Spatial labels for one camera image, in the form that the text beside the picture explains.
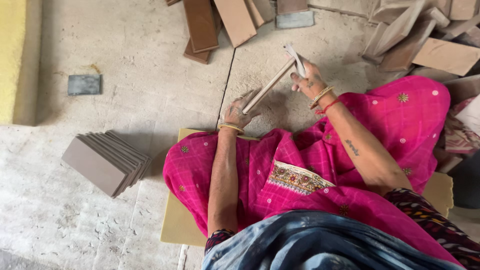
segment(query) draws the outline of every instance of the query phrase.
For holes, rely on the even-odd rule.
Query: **dark floral cloth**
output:
[[[235,233],[232,230],[221,229],[214,231],[212,235],[208,238],[207,244],[205,245],[205,255],[212,249],[212,247],[222,243],[223,241],[234,236]]]
[[[411,217],[465,268],[480,270],[480,245],[437,212],[424,197],[398,188],[387,193],[385,199]]]

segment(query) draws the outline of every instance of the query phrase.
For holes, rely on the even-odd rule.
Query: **woman's right hand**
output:
[[[290,74],[294,85],[292,85],[293,91],[299,91],[308,96],[310,99],[314,99],[323,89],[327,87],[327,84],[323,81],[322,75],[318,67],[309,61],[303,59],[303,67],[305,67],[305,78],[301,78],[298,74],[293,72]]]

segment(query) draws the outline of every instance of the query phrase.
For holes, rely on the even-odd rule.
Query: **yellow foam mat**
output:
[[[0,124],[35,124],[41,21],[41,0],[0,0]]]
[[[178,141],[196,132],[202,131],[182,128],[179,132]],[[422,195],[437,211],[447,216],[448,210],[453,207],[452,187],[453,181],[450,176],[434,172]],[[207,238],[198,229],[192,214],[171,192],[168,192],[160,241],[197,246],[205,246],[207,241]]]

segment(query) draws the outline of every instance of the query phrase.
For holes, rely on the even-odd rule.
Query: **woman's left hand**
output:
[[[227,108],[223,122],[244,128],[255,116],[260,115],[260,113],[255,110],[249,112],[248,114],[243,114],[241,112],[257,93],[258,91],[253,90],[250,91],[245,97],[236,98]]]

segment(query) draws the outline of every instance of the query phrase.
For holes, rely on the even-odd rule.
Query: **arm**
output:
[[[258,114],[252,112],[244,115],[241,110],[255,93],[250,92],[245,98],[238,98],[227,109],[224,123],[244,128]],[[237,203],[239,196],[237,174],[238,131],[223,127],[218,132],[218,143],[212,166],[210,192],[208,198],[208,236],[221,229],[238,231]]]
[[[295,73],[291,75],[295,82],[292,90],[301,91],[310,99],[314,99],[327,85],[315,65],[305,61],[304,66],[306,70],[304,79]],[[337,96],[330,91],[318,101],[318,104],[325,108],[336,99]],[[326,115],[370,190],[384,196],[395,188],[412,189],[410,181],[390,153],[341,102],[331,106]]]

